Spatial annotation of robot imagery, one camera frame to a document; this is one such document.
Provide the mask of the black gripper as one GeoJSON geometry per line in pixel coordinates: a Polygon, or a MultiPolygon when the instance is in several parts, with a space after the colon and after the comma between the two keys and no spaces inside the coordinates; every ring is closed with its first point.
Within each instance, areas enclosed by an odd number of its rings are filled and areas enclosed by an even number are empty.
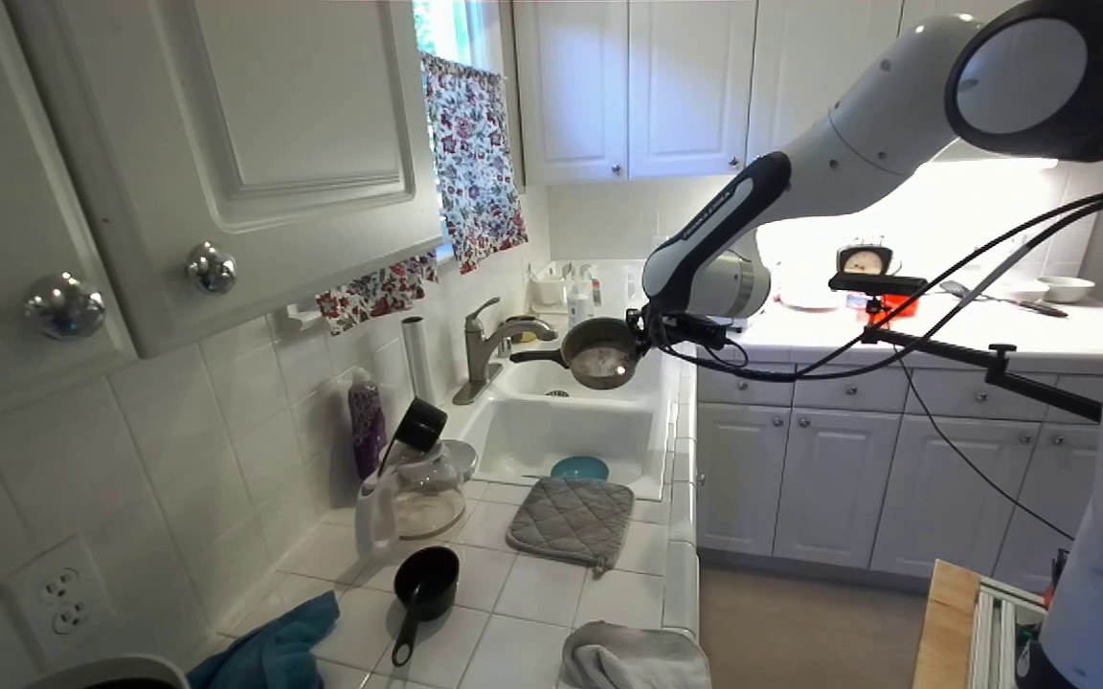
{"type": "Polygon", "coordinates": [[[722,348],[732,343],[732,328],[711,316],[657,310],[648,302],[633,315],[633,328],[639,352],[675,356],[680,343],[693,343],[698,368],[726,372],[722,348]]]}

